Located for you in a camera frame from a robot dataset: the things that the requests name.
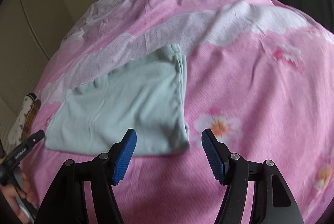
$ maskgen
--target orange flower center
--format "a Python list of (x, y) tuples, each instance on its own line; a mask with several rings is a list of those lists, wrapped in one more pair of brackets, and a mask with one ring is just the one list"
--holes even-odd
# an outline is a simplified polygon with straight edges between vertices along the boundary
[(332, 176), (333, 169), (331, 167), (323, 167), (319, 170), (318, 173), (318, 181), (322, 181), (322, 188), (326, 188), (330, 178)]
[(214, 119), (214, 122), (211, 123), (211, 130), (215, 136), (223, 137), (228, 134), (228, 125), (226, 125), (223, 121), (219, 119)]

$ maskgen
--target metal screw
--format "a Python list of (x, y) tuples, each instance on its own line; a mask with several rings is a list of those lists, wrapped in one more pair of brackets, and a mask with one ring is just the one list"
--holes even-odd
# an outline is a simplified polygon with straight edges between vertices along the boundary
[(109, 154), (106, 153), (106, 152), (103, 152), (103, 153), (101, 153), (101, 154), (99, 155), (99, 158), (100, 158), (101, 160), (105, 160), (105, 159), (107, 159), (108, 157), (109, 157)]
[(231, 154), (231, 158), (234, 159), (234, 160), (239, 160), (240, 155), (237, 154), (237, 153), (232, 153), (232, 154)]
[(274, 162), (273, 162), (272, 160), (267, 160), (267, 161), (266, 161), (266, 164), (267, 164), (268, 166), (270, 166), (270, 167), (273, 167)]
[(67, 167), (69, 167), (69, 166), (71, 166), (71, 165), (73, 164), (73, 160), (72, 160), (72, 159), (68, 159), (68, 160), (66, 160), (66, 161), (64, 162), (64, 164), (65, 164)]

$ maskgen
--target folded shirt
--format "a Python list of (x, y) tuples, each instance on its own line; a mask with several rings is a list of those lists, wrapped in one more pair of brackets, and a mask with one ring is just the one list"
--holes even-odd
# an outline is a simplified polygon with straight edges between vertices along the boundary
[(47, 131), (47, 148), (98, 155), (137, 132), (134, 155), (189, 147), (184, 122), (186, 58), (171, 44), (66, 93)]

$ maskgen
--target pink floral blanket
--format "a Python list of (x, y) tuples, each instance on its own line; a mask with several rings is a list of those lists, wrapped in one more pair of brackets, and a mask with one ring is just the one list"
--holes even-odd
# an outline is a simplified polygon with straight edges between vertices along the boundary
[[(187, 55), (190, 150), (131, 160), (114, 187), (125, 223), (214, 223), (225, 188), (200, 145), (204, 128), (247, 160), (272, 159), (305, 223), (315, 223), (334, 196), (334, 35), (276, 0), (94, 3), (36, 87), (42, 107), (33, 131), (47, 128), (68, 89), (170, 43)], [(68, 158), (92, 159), (50, 151), (41, 142), (23, 162), (40, 202)], [(87, 210), (96, 223), (86, 187)], [(250, 183), (243, 223), (252, 196)]]

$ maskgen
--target human hand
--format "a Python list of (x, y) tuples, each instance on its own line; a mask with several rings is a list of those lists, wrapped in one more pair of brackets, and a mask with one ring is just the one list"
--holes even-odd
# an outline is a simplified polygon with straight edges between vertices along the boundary
[(20, 194), (21, 198), (26, 198), (26, 200), (31, 204), (36, 204), (37, 199), (35, 194), (31, 190), (31, 186), (29, 181), (27, 180), (27, 176), (24, 173), (22, 173), (21, 175), (23, 178), (23, 184), (22, 184), (23, 191), (15, 189), (13, 185), (0, 186), (0, 190), (3, 193), (4, 197), (6, 198), (8, 204), (14, 211), (14, 213), (19, 218), (19, 220), (21, 220), (23, 224), (27, 224), (30, 222), (30, 220), (26, 216), (26, 214), (22, 211), (22, 209), (19, 207), (15, 198), (19, 197)]

